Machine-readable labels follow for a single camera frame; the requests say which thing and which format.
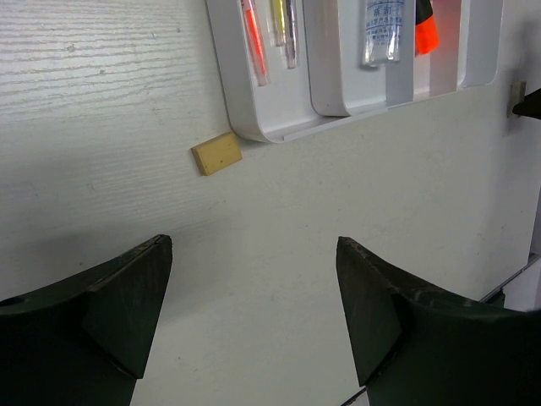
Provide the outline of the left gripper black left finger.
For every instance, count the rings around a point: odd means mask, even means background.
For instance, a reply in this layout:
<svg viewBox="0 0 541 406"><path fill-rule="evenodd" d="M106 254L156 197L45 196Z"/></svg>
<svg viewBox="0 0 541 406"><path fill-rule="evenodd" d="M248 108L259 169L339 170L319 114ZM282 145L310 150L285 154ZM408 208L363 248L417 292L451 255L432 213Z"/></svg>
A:
<svg viewBox="0 0 541 406"><path fill-rule="evenodd" d="M128 405L150 356L172 269L157 235L1 303L3 405Z"/></svg>

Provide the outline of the white eraser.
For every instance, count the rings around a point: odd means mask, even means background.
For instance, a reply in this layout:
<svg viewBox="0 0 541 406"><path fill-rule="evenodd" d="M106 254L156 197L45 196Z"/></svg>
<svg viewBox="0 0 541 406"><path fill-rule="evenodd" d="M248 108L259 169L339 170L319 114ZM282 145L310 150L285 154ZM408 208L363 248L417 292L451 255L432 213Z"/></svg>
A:
<svg viewBox="0 0 541 406"><path fill-rule="evenodd" d="M507 103L506 114L508 118L515 116L514 107L523 102L526 95L527 82L522 80L513 81L510 85L509 101Z"/></svg>

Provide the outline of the yellow pen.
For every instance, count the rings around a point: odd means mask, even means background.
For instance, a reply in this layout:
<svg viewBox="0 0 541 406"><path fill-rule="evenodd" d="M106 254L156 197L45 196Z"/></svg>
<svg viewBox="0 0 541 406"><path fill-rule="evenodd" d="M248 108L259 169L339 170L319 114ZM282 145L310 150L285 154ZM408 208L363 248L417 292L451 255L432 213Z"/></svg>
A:
<svg viewBox="0 0 541 406"><path fill-rule="evenodd" d="M275 44L283 47L286 42L286 15L283 0L271 0Z"/></svg>

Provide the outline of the grey pen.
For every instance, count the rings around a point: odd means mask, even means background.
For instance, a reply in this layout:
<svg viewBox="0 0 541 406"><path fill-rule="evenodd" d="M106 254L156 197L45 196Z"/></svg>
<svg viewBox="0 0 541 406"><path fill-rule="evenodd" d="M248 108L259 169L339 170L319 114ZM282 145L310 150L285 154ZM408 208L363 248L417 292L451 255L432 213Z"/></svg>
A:
<svg viewBox="0 0 541 406"><path fill-rule="evenodd" d="M297 8L295 0L284 1L285 31L286 31L286 58L287 67L295 69L298 66L298 29Z"/></svg>

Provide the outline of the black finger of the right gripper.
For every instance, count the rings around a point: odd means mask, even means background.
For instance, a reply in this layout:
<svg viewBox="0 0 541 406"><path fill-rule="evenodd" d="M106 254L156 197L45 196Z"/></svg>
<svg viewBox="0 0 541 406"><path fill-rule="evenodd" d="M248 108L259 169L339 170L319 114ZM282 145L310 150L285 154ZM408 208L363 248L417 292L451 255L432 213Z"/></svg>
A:
<svg viewBox="0 0 541 406"><path fill-rule="evenodd" d="M524 99L512 108L512 113L521 117L541 118L541 89L525 95Z"/></svg>

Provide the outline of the orange pen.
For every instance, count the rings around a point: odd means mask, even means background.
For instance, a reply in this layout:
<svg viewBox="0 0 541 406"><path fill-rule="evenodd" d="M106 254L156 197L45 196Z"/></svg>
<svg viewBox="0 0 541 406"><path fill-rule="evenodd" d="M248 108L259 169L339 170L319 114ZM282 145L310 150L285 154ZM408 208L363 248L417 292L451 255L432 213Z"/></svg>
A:
<svg viewBox="0 0 541 406"><path fill-rule="evenodd" d="M243 13L243 22L249 44L250 55L254 67L254 74L256 76L258 85L265 86L269 83L268 67L263 36L260 29L255 3L252 0L241 0L240 4Z"/></svg>

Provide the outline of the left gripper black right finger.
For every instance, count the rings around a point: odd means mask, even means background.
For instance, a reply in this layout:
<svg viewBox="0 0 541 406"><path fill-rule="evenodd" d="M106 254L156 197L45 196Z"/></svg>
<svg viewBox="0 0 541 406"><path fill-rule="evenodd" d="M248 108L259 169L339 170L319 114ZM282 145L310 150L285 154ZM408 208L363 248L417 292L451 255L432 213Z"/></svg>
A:
<svg viewBox="0 0 541 406"><path fill-rule="evenodd" d="M454 294L341 237L336 273L373 405L537 405L540 314Z"/></svg>

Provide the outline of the orange highlighter black cap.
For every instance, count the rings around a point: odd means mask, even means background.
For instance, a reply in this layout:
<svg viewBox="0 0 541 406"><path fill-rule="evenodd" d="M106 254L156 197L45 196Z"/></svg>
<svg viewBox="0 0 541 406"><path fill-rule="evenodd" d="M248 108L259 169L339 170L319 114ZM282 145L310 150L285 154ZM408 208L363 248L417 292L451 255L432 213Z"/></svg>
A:
<svg viewBox="0 0 541 406"><path fill-rule="evenodd" d="M431 1L417 0L415 12L416 54L426 55L434 51L440 44Z"/></svg>

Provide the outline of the small blue-capped bottle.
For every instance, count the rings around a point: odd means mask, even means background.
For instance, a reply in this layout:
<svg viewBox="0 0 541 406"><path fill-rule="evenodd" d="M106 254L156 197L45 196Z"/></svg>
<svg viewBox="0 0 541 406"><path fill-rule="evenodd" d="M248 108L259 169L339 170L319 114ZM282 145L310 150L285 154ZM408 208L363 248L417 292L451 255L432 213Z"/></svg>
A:
<svg viewBox="0 0 541 406"><path fill-rule="evenodd" d="M404 2L365 2L362 65L377 67L400 61Z"/></svg>

